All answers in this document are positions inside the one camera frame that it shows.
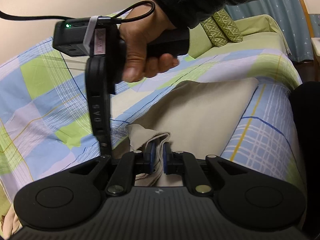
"beige cloth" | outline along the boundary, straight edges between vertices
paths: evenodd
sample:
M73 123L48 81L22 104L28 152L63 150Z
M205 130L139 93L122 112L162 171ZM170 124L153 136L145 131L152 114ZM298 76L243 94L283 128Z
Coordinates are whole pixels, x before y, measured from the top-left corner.
M162 146L193 153L197 159L220 155L257 88L255 78L215 83L184 81L127 126L129 138L115 150L120 157L157 138L156 171L137 176L136 185L153 185L163 173ZM157 186L181 186L177 176L162 176Z
M8 239L11 235L16 233L22 225L14 211L13 204L11 205L8 213L4 217L3 224L1 225L1 229L3 232L4 239Z

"person's hand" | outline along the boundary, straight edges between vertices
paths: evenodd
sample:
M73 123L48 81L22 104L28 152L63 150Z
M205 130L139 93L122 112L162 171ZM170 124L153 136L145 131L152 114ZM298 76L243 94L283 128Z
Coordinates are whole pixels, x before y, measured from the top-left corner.
M149 10L148 5L139 6L133 9L127 18L142 15ZM173 29L175 29L174 25L157 4L155 11L150 16L139 21L121 24L120 36L127 44L123 81L137 82L143 77L151 78L179 64L179 61L171 54L146 59L147 44L159 37L164 30Z

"ribbed black surface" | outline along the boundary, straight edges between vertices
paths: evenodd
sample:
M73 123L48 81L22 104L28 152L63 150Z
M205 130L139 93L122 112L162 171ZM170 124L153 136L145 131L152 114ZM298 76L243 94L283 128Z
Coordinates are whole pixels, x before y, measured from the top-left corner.
M13 240L303 240L295 228L254 232L226 220L208 198L184 187L133 187L110 198L89 222L61 232L23 228Z

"checkered blanket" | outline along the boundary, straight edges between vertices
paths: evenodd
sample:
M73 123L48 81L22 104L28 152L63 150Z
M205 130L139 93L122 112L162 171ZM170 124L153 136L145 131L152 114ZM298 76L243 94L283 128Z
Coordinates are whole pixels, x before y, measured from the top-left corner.
M10 201L32 182L99 155L92 135L83 59L62 55L49 38L0 66L0 182ZM260 85L222 157L301 185L299 147L288 93L301 80L286 55L260 49L180 65L137 83L121 82L112 97L112 144L183 80L257 77Z

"blue curtain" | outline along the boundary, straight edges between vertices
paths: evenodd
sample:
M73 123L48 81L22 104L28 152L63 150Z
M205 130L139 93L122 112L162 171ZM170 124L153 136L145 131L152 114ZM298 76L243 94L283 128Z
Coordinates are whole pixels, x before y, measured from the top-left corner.
M226 6L228 14L239 20L260 14L273 17L287 40L293 61L313 59L312 45L306 19L299 0L258 0L238 6ZM310 15L316 37L320 37L318 15Z

